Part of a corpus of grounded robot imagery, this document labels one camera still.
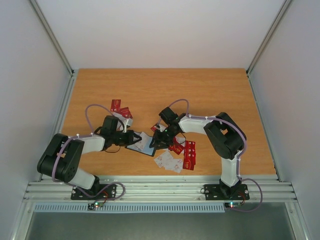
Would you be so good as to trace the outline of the black leather card holder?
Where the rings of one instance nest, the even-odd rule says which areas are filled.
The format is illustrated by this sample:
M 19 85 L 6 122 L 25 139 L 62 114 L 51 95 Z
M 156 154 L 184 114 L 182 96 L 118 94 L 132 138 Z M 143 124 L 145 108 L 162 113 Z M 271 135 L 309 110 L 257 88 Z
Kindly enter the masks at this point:
M 150 147 L 152 137 L 147 135 L 145 132 L 134 132 L 136 135 L 141 137 L 141 140 L 132 145 L 125 146 L 126 149 L 132 150 L 147 156 L 153 157 L 155 155 L 155 148 Z

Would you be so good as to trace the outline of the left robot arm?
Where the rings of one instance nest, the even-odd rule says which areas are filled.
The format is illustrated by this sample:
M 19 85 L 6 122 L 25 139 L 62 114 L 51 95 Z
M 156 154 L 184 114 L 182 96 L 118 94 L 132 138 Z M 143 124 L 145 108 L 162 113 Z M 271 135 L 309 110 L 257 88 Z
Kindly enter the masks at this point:
M 102 152 L 115 145 L 126 147 L 142 140 L 133 130 L 128 130 L 118 117 L 108 115 L 102 126 L 87 135 L 67 136 L 55 134 L 37 164 L 37 171 L 54 182 L 63 182 L 78 188 L 89 199 L 101 193 L 100 180 L 79 167 L 81 156 Z

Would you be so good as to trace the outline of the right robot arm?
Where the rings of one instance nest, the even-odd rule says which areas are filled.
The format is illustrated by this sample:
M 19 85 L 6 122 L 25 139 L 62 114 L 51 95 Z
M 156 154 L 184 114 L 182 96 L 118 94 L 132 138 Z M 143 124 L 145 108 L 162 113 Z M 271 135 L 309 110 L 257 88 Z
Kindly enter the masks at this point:
M 247 138 L 231 117 L 225 112 L 216 116 L 178 115 L 170 107 L 163 109 L 159 116 L 167 128 L 156 129 L 149 146 L 156 150 L 166 149 L 174 144 L 174 137 L 180 133 L 206 135 L 221 157 L 218 191 L 223 199 L 234 197 L 241 185 L 240 160 L 247 149 Z

